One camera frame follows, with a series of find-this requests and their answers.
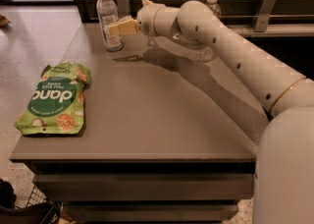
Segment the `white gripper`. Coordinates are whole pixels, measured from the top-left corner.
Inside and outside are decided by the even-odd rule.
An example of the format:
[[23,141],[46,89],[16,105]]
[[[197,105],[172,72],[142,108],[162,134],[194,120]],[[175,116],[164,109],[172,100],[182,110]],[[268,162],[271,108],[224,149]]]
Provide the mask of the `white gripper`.
[[156,36],[154,21],[158,11],[164,8],[164,4],[154,3],[150,0],[141,0],[142,7],[136,14],[136,20],[132,16],[122,17],[108,26],[112,35],[132,35],[139,30],[148,35]]

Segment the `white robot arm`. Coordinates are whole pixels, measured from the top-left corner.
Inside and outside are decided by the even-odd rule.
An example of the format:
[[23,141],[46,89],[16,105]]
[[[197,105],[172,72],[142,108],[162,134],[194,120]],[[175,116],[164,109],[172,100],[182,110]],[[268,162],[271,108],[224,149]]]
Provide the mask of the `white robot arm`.
[[136,17],[110,35],[165,36],[190,49],[210,47],[271,114],[258,146],[253,224],[314,222],[314,82],[226,27],[199,1],[179,8],[142,0]]

